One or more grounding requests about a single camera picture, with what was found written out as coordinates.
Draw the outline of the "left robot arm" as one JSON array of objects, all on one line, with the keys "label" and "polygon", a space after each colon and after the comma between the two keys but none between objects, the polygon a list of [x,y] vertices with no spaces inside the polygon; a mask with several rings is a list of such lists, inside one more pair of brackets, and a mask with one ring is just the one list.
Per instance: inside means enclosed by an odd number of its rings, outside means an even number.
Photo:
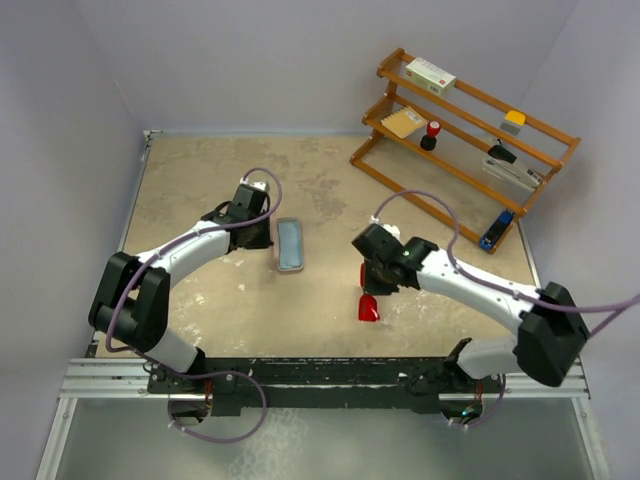
[{"label": "left robot arm", "polygon": [[138,255],[113,254],[91,305],[89,325],[171,369],[171,381],[182,391],[198,390],[206,378],[205,354],[169,326],[171,290],[200,267],[238,249],[271,247],[270,206],[266,182],[243,182],[231,200],[181,236]]}]

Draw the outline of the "red sunglasses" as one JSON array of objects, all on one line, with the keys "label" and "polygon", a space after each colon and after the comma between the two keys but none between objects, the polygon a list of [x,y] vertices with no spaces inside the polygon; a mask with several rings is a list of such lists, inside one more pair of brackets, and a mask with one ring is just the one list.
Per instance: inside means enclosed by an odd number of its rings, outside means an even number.
[{"label": "red sunglasses", "polygon": [[358,301],[358,320],[361,322],[375,323],[380,320],[378,311],[378,303],[376,298],[366,291],[366,266],[365,263],[360,265],[359,283],[362,294]]}]

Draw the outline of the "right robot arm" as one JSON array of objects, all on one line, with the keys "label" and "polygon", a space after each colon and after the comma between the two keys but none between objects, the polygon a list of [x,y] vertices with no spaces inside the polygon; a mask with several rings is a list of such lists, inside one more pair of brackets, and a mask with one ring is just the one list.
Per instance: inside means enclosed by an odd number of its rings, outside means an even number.
[{"label": "right robot arm", "polygon": [[352,244],[363,257],[365,293],[413,288],[443,295],[508,330],[506,336],[464,340],[456,347],[444,369],[446,383],[456,391],[491,375],[518,372],[558,387],[590,337],[571,295],[559,284],[538,289],[502,279],[420,237],[401,242],[392,225],[372,223]]}]

